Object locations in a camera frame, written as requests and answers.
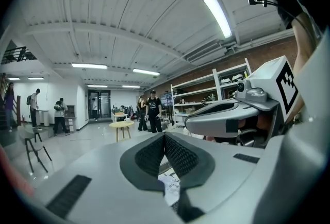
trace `door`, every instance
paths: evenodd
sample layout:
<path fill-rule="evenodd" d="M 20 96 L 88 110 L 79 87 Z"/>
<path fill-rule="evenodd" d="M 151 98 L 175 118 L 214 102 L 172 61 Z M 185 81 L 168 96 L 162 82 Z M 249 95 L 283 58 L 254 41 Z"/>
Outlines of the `door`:
<path fill-rule="evenodd" d="M 97 105 L 97 117 L 98 118 L 110 118 L 111 117 L 111 103 L 110 103 L 110 91 L 88 91 L 89 105 L 88 105 L 88 117 L 93 119 L 93 99 L 95 99 Z"/>
<path fill-rule="evenodd" d="M 88 113 L 88 117 L 90 119 L 93 119 L 93 105 L 94 102 L 96 102 L 97 105 L 97 117 L 100 117 L 100 110 L 99 110 L 99 98 L 98 98 L 98 92 L 96 91 L 88 91 L 89 94 L 89 113 Z"/>

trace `white shelf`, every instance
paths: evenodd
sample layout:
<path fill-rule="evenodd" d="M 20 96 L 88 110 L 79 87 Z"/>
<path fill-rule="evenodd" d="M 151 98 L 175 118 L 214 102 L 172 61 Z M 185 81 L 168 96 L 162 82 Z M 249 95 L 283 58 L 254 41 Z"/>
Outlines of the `white shelf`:
<path fill-rule="evenodd" d="M 196 84 L 203 83 L 203 82 L 210 81 L 210 80 L 214 80 L 213 74 L 206 75 L 206 76 L 204 76 L 204 77 L 196 78 L 196 79 L 193 79 L 193 80 L 190 80 L 190 81 L 187 81 L 187 82 L 181 83 L 181 84 L 179 84 L 179 85 L 172 86 L 172 88 L 177 88 L 177 87 L 180 87 L 180 88 L 189 87 L 189 86 L 196 85 Z"/>
<path fill-rule="evenodd" d="M 187 114 L 187 113 L 178 113 L 178 114 L 175 114 L 175 116 L 179 116 L 179 117 L 187 117 L 189 115 L 190 114 Z"/>
<path fill-rule="evenodd" d="M 176 123 L 175 125 L 176 126 L 183 126 L 184 127 L 185 126 L 185 123 L 184 122 L 181 122 L 181 123 Z"/>
<path fill-rule="evenodd" d="M 204 93 L 204 92 L 212 91 L 212 90 L 217 90 L 217 87 L 212 87 L 212 88 L 207 88 L 207 89 L 203 89 L 203 90 L 196 90 L 196 91 L 192 91 L 192 92 L 187 92 L 187 93 L 182 93 L 182 94 L 178 94 L 178 95 L 173 95 L 173 98 L 175 98 L 175 97 L 183 97 L 183 96 L 188 96 L 188 95 L 193 95 L 193 94 L 199 94 L 199 93 Z"/>
<path fill-rule="evenodd" d="M 225 84 L 225 85 L 220 85 L 220 88 L 227 88 L 227 87 L 231 87 L 231 86 L 236 86 L 238 82 L 233 82 L 233 83 L 229 83 L 229 84 Z"/>
<path fill-rule="evenodd" d="M 218 75 L 220 76 L 228 76 L 228 75 L 233 75 L 237 72 L 243 72 L 246 71 L 248 65 L 246 63 L 241 64 L 241 65 L 237 65 L 231 68 L 227 68 L 226 70 L 221 70 L 218 73 Z"/>
<path fill-rule="evenodd" d="M 218 102 L 218 100 L 214 100 L 214 101 L 207 101 L 206 104 L 211 104 L 211 103 L 215 103 Z M 185 104 L 175 104 L 175 107 L 178 106 L 191 106 L 191 105 L 202 105 L 201 102 L 194 102 L 194 103 L 185 103 Z"/>

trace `jeans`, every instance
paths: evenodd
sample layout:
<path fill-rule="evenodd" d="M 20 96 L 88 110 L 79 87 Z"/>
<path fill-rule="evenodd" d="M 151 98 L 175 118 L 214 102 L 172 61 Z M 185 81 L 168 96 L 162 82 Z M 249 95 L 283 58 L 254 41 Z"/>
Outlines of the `jeans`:
<path fill-rule="evenodd" d="M 149 115 L 150 127 L 152 132 L 162 132 L 160 119 L 157 119 L 154 115 Z"/>
<path fill-rule="evenodd" d="M 92 110 L 93 118 L 97 119 L 97 110 Z"/>
<path fill-rule="evenodd" d="M 140 112 L 140 124 L 139 124 L 139 128 L 138 128 L 139 131 L 142 130 L 142 126 L 143 126 L 143 130 L 144 130 L 144 131 L 148 131 L 148 128 L 147 128 L 147 126 L 146 126 L 146 122 L 145 122 L 144 117 L 145 117 L 145 112 L 142 112 L 142 111 L 141 111 L 141 112 Z"/>
<path fill-rule="evenodd" d="M 7 128 L 10 130 L 10 124 L 11 124 L 11 119 L 12 119 L 12 110 L 6 109 L 6 122 L 7 122 Z"/>
<path fill-rule="evenodd" d="M 36 127 L 37 126 L 36 110 L 30 109 L 30 114 L 31 114 L 32 127 Z"/>
<path fill-rule="evenodd" d="M 64 117 L 55 117 L 54 120 L 55 120 L 55 124 L 54 124 L 54 127 L 53 127 L 54 133 L 57 133 L 58 124 L 61 124 L 63 132 L 65 132 L 65 133 L 69 132 L 67 130 L 66 126 L 65 126 Z"/>

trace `white wall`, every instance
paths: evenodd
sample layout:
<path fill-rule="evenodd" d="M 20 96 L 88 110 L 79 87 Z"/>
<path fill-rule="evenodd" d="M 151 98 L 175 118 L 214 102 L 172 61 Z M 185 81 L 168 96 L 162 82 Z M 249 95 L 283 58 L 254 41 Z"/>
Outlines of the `white wall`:
<path fill-rule="evenodd" d="M 133 110 L 136 111 L 137 97 L 142 95 L 141 91 L 125 91 L 125 90 L 111 90 L 110 103 L 111 108 L 114 105 L 119 108 L 121 105 L 132 105 Z"/>
<path fill-rule="evenodd" d="M 76 122 L 77 129 L 82 128 L 86 123 L 88 123 L 88 117 L 86 118 L 86 108 L 87 105 L 87 94 L 85 85 L 77 85 L 77 104 L 76 104 Z"/>
<path fill-rule="evenodd" d="M 38 95 L 38 106 L 40 110 L 49 110 L 49 122 L 54 123 L 54 105 L 60 98 L 64 99 L 65 104 L 75 105 L 77 129 L 80 129 L 88 121 L 85 117 L 85 86 L 72 79 L 50 78 L 49 82 L 16 82 L 14 84 L 15 95 L 21 96 L 21 115 L 26 121 L 30 122 L 29 106 L 26 105 L 26 98 L 40 89 Z"/>

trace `black t-shirt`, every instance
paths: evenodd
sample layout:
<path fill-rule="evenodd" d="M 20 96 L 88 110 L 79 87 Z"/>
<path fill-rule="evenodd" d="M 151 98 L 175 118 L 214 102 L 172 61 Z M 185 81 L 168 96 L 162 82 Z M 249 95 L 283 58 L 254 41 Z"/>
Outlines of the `black t-shirt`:
<path fill-rule="evenodd" d="M 140 111 L 145 111 L 145 106 L 144 107 L 141 107 L 143 101 L 144 101 L 144 99 L 139 102 L 139 109 L 140 109 Z"/>
<path fill-rule="evenodd" d="M 159 114 L 158 105 L 161 105 L 159 98 L 154 98 L 154 99 L 149 98 L 145 104 L 149 106 L 149 112 L 147 113 L 148 115 L 156 116 Z"/>

